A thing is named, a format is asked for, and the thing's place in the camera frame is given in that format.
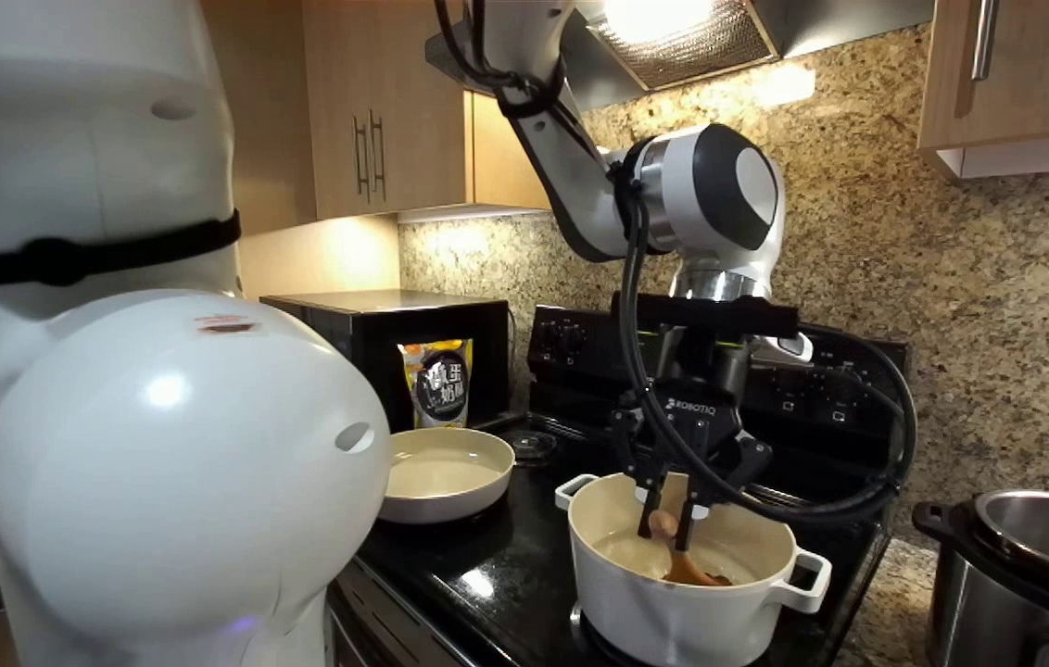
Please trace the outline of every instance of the cabinet door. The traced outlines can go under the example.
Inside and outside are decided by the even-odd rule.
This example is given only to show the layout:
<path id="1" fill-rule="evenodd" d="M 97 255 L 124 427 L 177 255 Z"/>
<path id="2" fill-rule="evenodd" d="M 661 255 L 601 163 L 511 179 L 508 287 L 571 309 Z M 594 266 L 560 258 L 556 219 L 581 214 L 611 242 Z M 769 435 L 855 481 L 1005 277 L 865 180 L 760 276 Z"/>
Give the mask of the cabinet door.
<path id="1" fill-rule="evenodd" d="M 315 206 L 302 0 L 202 0 L 235 117 L 235 206 L 250 232 Z"/>
<path id="2" fill-rule="evenodd" d="M 382 79 L 375 142 L 387 173 L 388 206 L 464 205 L 467 201 L 467 126 L 464 88 L 428 64 L 428 40 L 437 32 L 432 0 L 382 5 Z"/>
<path id="3" fill-rule="evenodd" d="M 306 73 L 324 210 L 375 206 L 380 20 L 364 0 L 306 0 Z"/>
<path id="4" fill-rule="evenodd" d="M 925 147 L 1049 137 L 1049 0 L 937 0 Z"/>

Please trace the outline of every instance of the white robot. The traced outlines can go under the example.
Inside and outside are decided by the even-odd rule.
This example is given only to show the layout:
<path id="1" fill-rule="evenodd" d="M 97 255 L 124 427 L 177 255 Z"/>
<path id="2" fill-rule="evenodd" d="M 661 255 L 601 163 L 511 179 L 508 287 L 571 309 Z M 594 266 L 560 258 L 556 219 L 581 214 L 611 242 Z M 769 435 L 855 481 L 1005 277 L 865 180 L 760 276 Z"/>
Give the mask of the white robot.
<path id="1" fill-rule="evenodd" d="M 605 158 L 560 105 L 571 0 L 477 0 L 474 73 L 585 258 L 769 293 L 776 167 L 705 126 Z M 229 113 L 197 0 L 0 0 L 0 557 L 23 667 L 324 667 L 387 486 L 372 387 L 235 302 Z"/>

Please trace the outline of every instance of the stove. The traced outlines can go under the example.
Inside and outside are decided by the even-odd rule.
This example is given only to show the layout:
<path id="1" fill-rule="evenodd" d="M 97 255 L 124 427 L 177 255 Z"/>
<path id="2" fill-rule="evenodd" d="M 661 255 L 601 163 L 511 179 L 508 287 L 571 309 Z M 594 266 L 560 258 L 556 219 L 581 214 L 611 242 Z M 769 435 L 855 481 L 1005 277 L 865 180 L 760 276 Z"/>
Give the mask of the stove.
<path id="1" fill-rule="evenodd" d="M 748 398 L 773 414 L 783 414 L 783 398 L 789 410 L 813 421 L 795 382 L 754 382 Z M 601 452 L 601 430 L 594 430 L 598 410 L 560 410 L 560 393 L 566 382 L 539 374 L 528 410 L 484 430 L 500 435 L 516 444 L 518 467 L 503 500 L 484 514 L 444 523 L 444 525 L 396 525 L 380 523 L 364 542 L 354 568 L 330 589 L 330 615 L 339 628 L 339 663 L 518 663 L 518 667 L 628 667 L 634 663 L 611 650 L 591 619 L 581 619 L 576 600 L 576 570 L 566 545 L 566 520 L 553 503 L 553 490 L 579 472 L 610 476 L 617 455 Z M 834 663 L 842 637 L 860 608 L 860 595 L 888 551 L 888 514 L 842 525 L 842 529 L 796 529 L 796 542 L 834 563 L 834 582 L 820 615 L 796 615 L 783 608 L 773 650 L 755 658 L 760 667 L 822 667 Z"/>

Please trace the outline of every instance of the kitchen cabinet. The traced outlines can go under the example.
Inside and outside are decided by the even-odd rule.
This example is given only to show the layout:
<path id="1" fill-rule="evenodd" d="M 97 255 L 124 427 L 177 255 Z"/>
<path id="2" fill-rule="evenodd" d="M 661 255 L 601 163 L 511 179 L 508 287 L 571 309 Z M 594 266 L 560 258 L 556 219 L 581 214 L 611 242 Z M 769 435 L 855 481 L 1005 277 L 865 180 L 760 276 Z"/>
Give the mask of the kitchen cabinet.
<path id="1" fill-rule="evenodd" d="M 302 0 L 202 0 L 235 117 L 244 232 L 315 219 Z"/>
<path id="2" fill-rule="evenodd" d="M 428 64 L 423 0 L 306 0 L 315 201 L 324 210 L 544 206 L 492 99 Z"/>
<path id="3" fill-rule="evenodd" d="M 1049 5 L 937 0 L 925 147 L 964 179 L 1049 169 Z"/>

